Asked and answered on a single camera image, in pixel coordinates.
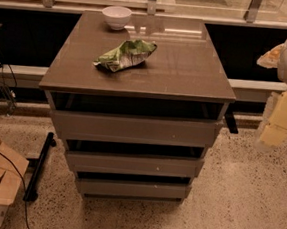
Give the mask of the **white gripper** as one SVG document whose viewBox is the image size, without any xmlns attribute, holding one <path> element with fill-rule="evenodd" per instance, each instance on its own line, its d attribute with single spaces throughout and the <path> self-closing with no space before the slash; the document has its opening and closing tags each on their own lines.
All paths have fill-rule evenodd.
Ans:
<svg viewBox="0 0 287 229">
<path fill-rule="evenodd" d="M 276 68 L 284 44 L 281 43 L 260 56 L 256 62 L 263 68 Z M 262 146 L 276 147 L 287 138 L 287 90 L 271 93 L 259 125 L 258 142 Z"/>
</svg>

